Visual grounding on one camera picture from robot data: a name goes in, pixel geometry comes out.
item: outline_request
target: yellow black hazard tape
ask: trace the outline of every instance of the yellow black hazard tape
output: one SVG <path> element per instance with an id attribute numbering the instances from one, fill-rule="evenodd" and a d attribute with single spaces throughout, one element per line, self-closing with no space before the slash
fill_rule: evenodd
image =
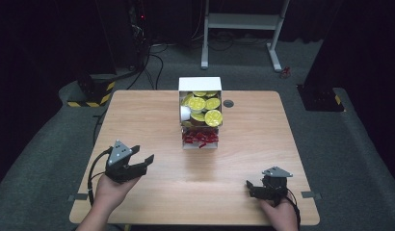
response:
<path id="1" fill-rule="evenodd" d="M 67 100 L 67 105 L 70 107 L 102 107 L 110 99 L 115 83 L 108 84 L 103 92 L 98 92 L 95 100 Z"/>

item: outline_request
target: wooden table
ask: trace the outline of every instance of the wooden table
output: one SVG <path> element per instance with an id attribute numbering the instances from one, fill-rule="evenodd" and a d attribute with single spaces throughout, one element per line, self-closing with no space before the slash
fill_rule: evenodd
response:
<path id="1" fill-rule="evenodd" d="M 302 225 L 319 222 L 315 202 L 302 198 L 310 188 L 278 93 L 224 90 L 224 124 L 216 149 L 182 149 L 176 90 L 118 90 L 114 93 L 79 193 L 87 192 L 92 162 L 120 140 L 140 145 L 130 164 L 155 160 L 147 174 L 112 213 L 110 223 L 270 225 L 246 180 L 261 186 L 262 171 L 280 167 L 293 177 L 287 187 L 297 197 Z M 93 174 L 105 168 L 102 158 Z M 96 188 L 97 178 L 93 180 Z M 70 220 L 79 223 L 90 209 L 76 200 Z"/>

